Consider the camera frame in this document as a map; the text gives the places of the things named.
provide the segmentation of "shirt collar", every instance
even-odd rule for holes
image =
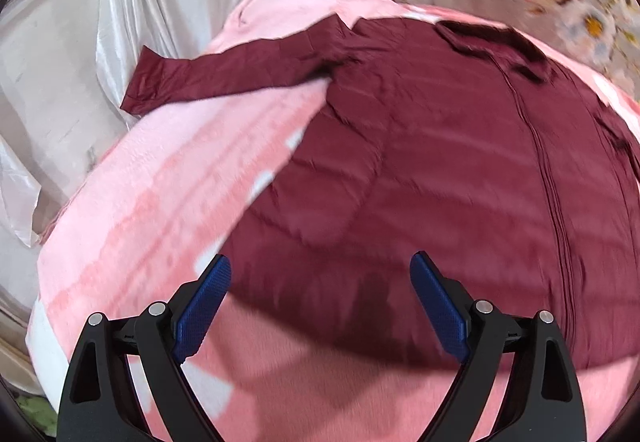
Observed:
[[[436,31],[455,50],[463,54],[492,57],[501,64],[524,70],[539,82],[548,82],[552,64],[546,55],[513,27],[474,25],[439,21]]]

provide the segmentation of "blue gripper pad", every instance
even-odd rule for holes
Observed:
[[[198,280],[199,288],[175,324],[173,356],[178,364],[195,355],[231,284],[231,264],[217,256]]]
[[[412,257],[409,272],[415,293],[438,335],[440,344],[458,362],[464,363],[469,355],[469,347],[466,344],[468,332],[463,317],[420,253]]]

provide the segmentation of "white fabric patch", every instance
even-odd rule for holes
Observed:
[[[426,21],[428,23],[437,23],[442,19],[440,16],[436,16],[434,14],[423,14],[421,12],[413,12],[413,11],[407,12],[402,17],[410,18],[410,19],[419,19],[420,21]]]
[[[201,370],[189,361],[182,365],[182,372],[202,405],[202,409],[210,419],[217,419],[229,404],[234,387],[230,383]]]
[[[598,88],[601,89],[602,92],[609,98],[609,100],[605,102],[611,103],[611,101],[618,100],[618,92],[604,77],[599,74],[594,74],[593,80],[596,81]]]
[[[196,273],[196,276],[200,277],[200,275],[205,271],[211,260],[213,260],[214,256],[220,251],[220,247],[225,243],[225,240],[226,238],[223,237],[218,238],[200,255],[193,266],[193,271]]]
[[[247,203],[251,204],[255,199],[257,199],[258,195],[262,193],[265,187],[267,187],[273,181],[274,177],[275,173],[273,171],[262,171],[255,178],[254,186],[251,188]]]
[[[62,388],[65,385],[69,363],[53,332],[40,298],[31,311],[26,343],[40,385],[57,412],[60,409]]]
[[[304,135],[305,135],[305,129],[300,128],[299,130],[296,130],[295,132],[293,132],[284,143],[287,146],[287,148],[293,151],[299,146],[300,142],[302,141],[302,137]]]
[[[136,387],[136,395],[142,407],[142,411],[145,413],[151,412],[151,406],[154,402],[151,395],[151,388],[146,381],[145,370],[142,367],[142,362],[139,358],[129,358],[129,368],[131,370],[131,378],[133,379],[133,385]]]

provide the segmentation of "pink blanket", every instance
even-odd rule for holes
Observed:
[[[336,12],[358,18],[476,18],[390,0],[244,0],[207,53],[292,34]],[[540,44],[572,68],[640,137],[640,111],[599,74]],[[86,317],[139,314],[196,278],[249,203],[289,159],[324,102],[328,80],[295,88],[167,105],[145,117],[90,174],[38,260],[40,301],[29,346],[54,404]],[[633,385],[635,359],[581,372],[590,440],[613,421]],[[383,366],[317,346],[227,297],[184,371],[220,433],[238,441],[415,440],[453,374]],[[168,436],[138,362],[138,394],[156,436]],[[476,436],[491,429],[498,379]]]

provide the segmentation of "clothing pile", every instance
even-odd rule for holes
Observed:
[[[423,249],[502,310],[552,311],[590,438],[626,401],[640,112],[596,72],[453,11],[244,0],[199,58],[143,49],[122,109],[148,115],[38,261],[29,343],[49,398],[89,314],[138,314],[222,252],[231,297],[184,371],[223,436],[415,438],[455,374],[408,281]],[[390,402],[402,413],[362,422]],[[253,421],[234,422],[239,409]]]

